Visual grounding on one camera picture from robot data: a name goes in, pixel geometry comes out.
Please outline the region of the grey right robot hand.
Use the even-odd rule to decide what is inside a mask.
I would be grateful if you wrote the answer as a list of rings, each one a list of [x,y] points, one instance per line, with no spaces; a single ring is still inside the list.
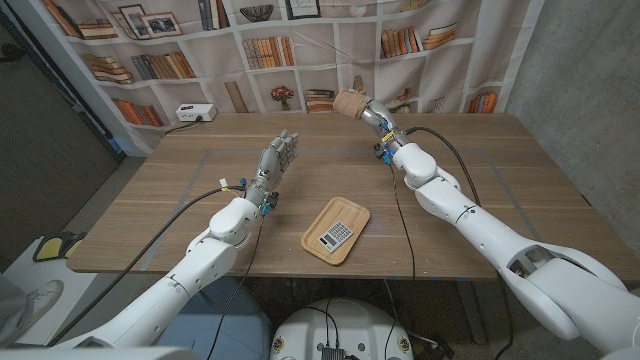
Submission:
[[[391,154],[395,154],[401,147],[409,143],[406,135],[399,129],[391,112],[383,103],[366,98],[361,119],[374,130],[381,139],[384,148]]]

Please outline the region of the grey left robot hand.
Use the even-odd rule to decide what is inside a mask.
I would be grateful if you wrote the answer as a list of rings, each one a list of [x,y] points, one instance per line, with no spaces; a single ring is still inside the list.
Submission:
[[[297,156],[298,138],[297,133],[289,135],[284,129],[262,152],[245,195],[256,207],[260,207],[279,186],[285,171]]]

